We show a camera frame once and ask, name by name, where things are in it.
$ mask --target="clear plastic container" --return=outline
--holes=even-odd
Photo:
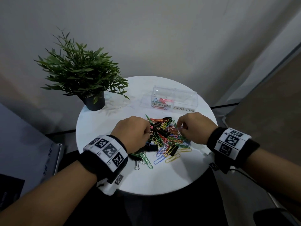
[[[174,112],[193,113],[196,111],[197,106],[197,92],[175,89],[175,98],[172,108]]]
[[[172,109],[175,98],[175,89],[154,85],[151,95],[151,106],[157,109]]]
[[[198,93],[155,85],[151,96],[151,106],[180,113],[195,112],[198,106]]]

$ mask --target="cable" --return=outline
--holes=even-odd
[[[259,185],[254,179],[252,179],[251,177],[249,177],[248,175],[244,174],[243,172],[237,170],[237,169],[229,169],[230,171],[237,171],[240,174],[242,174],[243,176],[245,176],[246,178],[250,179],[252,182],[254,182],[256,185],[258,185],[259,187],[263,188],[266,192],[272,194],[273,196],[278,196],[280,198],[285,199],[286,201],[292,202],[294,205],[297,205],[298,207],[301,207],[301,203],[299,201],[296,201],[294,199],[291,199],[290,197],[286,196],[285,194],[280,194],[280,193],[276,193],[274,191],[270,191],[269,189]]]

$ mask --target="potted plant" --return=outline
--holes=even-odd
[[[104,107],[104,91],[118,93],[125,96],[127,80],[120,76],[118,63],[110,60],[108,53],[86,51],[86,44],[78,44],[74,39],[68,39],[62,30],[62,36],[54,36],[61,47],[60,52],[55,49],[47,50],[49,56],[35,60],[44,71],[49,73],[46,79],[55,82],[53,85],[41,87],[47,90],[62,90],[66,96],[77,95],[88,107],[96,111]]]

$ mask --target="table surface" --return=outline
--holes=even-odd
[[[151,107],[151,94],[153,86],[166,86],[181,90],[191,90],[187,86],[162,77],[135,76],[127,78],[129,87],[126,95],[105,92],[105,103],[103,109],[90,111],[86,106],[79,114],[76,126],[76,141],[79,152],[83,147],[99,135],[110,134],[116,123],[130,116],[146,118],[163,118],[172,116],[176,121],[183,113],[168,110],[155,109]],[[198,95],[198,107],[196,112],[209,117],[216,123],[215,116],[209,105]],[[147,165],[140,163],[139,170],[133,170],[121,183],[120,190],[138,195],[157,195],[179,190],[197,178],[208,168],[204,162],[210,150],[205,145],[191,143],[191,152],[182,152],[180,157],[170,163],[162,161],[156,165],[153,162],[157,159],[155,152],[147,152],[147,157],[153,165],[150,170]],[[135,167],[134,161],[128,164]]]

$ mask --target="pile of clips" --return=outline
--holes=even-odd
[[[181,152],[191,152],[190,142],[183,137],[177,128],[175,120],[171,117],[162,119],[152,119],[147,115],[147,120],[150,122],[150,138],[143,148],[140,148],[136,153],[130,154],[129,157],[135,161],[135,169],[139,170],[139,163],[146,164],[152,169],[152,163],[146,157],[145,152],[157,152],[157,159],[153,162],[154,165],[165,160],[165,163],[172,162],[179,158]]]

